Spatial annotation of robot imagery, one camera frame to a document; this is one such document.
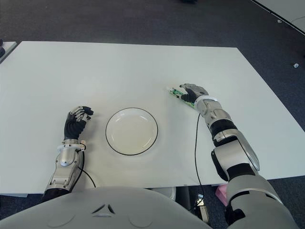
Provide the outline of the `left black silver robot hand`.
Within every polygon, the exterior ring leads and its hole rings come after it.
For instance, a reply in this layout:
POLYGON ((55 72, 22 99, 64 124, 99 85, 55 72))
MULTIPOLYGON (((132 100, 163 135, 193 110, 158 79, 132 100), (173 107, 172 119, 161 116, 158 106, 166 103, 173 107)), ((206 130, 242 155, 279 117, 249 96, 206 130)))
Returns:
POLYGON ((69 111, 64 126, 64 140, 78 140, 93 114, 94 111, 87 106, 77 106, 69 111))

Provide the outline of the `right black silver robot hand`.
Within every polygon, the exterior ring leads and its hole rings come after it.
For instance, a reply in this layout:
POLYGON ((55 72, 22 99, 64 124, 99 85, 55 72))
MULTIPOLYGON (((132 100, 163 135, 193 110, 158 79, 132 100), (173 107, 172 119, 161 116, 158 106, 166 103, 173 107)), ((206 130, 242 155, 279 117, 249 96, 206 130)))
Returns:
POLYGON ((200 96, 209 95, 204 88, 191 83, 181 84, 180 88, 183 88, 187 92, 187 94, 181 95, 181 99, 193 104, 200 96))

